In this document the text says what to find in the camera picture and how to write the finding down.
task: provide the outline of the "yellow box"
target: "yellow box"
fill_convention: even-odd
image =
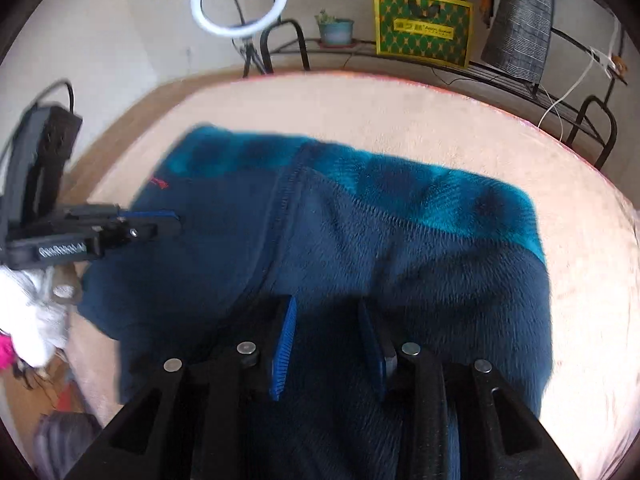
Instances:
[[[466,0],[374,0],[376,52],[454,68],[469,64],[473,4]]]

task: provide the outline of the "metal bolt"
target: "metal bolt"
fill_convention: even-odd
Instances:
[[[418,343],[404,343],[402,345],[402,353],[407,355],[418,355],[420,353],[420,345]]]
[[[164,370],[167,372],[177,372],[180,368],[182,368],[182,361],[175,357],[167,359],[167,361],[164,362]]]
[[[478,359],[474,363],[474,368],[483,374],[487,374],[492,370],[491,363],[486,359]]]
[[[255,346],[255,343],[252,341],[244,341],[236,347],[236,350],[238,350],[239,354],[251,355],[252,353],[255,352],[256,346]]]

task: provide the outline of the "pink object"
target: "pink object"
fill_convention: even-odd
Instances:
[[[7,335],[0,334],[0,370],[11,366],[15,361],[14,344]]]

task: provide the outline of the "gray fabric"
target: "gray fabric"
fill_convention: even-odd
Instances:
[[[33,436],[36,475],[62,480],[102,428],[89,413],[54,411],[43,415]]]
[[[549,49],[553,0],[500,0],[481,59],[539,83]]]

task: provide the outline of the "black metal rack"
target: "black metal rack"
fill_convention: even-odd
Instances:
[[[272,30],[283,25],[292,25],[295,28],[297,36],[296,39],[287,41],[287,43],[284,43],[281,46],[270,50],[268,46],[269,34]],[[560,38],[563,38],[565,41],[568,41],[573,46],[583,50],[584,52],[591,53],[590,49],[574,40],[574,38],[571,38],[564,32],[552,28],[552,33],[554,33],[556,36],[559,36]],[[624,35],[624,30],[622,30],[620,34],[620,44],[618,47],[618,55],[620,57],[622,56],[624,48]],[[376,53],[376,42],[365,40],[354,40],[353,46],[346,48],[323,47],[319,38],[305,38],[300,24],[295,20],[279,20],[278,22],[271,25],[271,27],[265,29],[260,37],[260,53],[262,55],[262,62],[264,63],[264,67],[267,73],[274,72],[273,64],[271,62],[271,56],[298,54],[302,58],[302,65],[304,70],[307,71],[311,70],[308,54],[341,54],[343,56],[347,55],[376,57],[396,62],[427,66],[433,69],[449,72],[463,78],[487,84],[489,86],[492,86],[493,88],[496,88],[503,92],[507,92],[529,103],[537,105],[545,110],[549,108],[553,104],[553,102],[558,100],[558,98],[552,94],[547,95],[546,92],[539,91],[540,85],[538,84],[532,84],[528,81],[518,79],[489,65],[477,63],[474,61],[471,61],[469,63],[468,68],[455,68],[435,64],[429,62],[428,60],[407,59],[399,56],[380,55]],[[594,167],[597,170],[600,170],[604,165],[618,137],[618,124],[616,123],[616,118],[614,117],[612,111],[609,109],[609,99],[611,97],[611,93],[613,92],[613,88],[617,79],[620,79],[626,85],[626,82],[615,72],[610,71],[610,73],[612,77],[604,99],[600,99],[595,95],[589,95],[582,102],[580,108],[575,108],[564,101],[556,105],[556,110],[562,117],[562,120],[566,121],[572,126],[569,135],[562,140],[563,144],[565,144],[569,148],[572,148],[575,137],[578,131],[580,131],[602,146],[602,151],[600,152],[599,157],[594,163]],[[587,117],[588,108],[592,104],[600,107],[605,115],[609,118],[610,129],[607,140],[602,137],[596,126],[594,126],[593,122]]]

